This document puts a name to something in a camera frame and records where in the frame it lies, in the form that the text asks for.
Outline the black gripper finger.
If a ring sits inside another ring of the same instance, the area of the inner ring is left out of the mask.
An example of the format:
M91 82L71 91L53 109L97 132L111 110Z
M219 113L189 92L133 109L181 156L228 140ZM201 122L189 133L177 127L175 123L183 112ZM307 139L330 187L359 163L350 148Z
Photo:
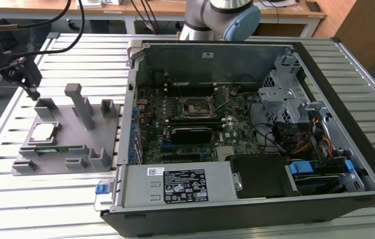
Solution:
M3 70L3 79L21 87L32 100L40 98L37 87L41 73L32 57L20 57L12 61L9 67Z

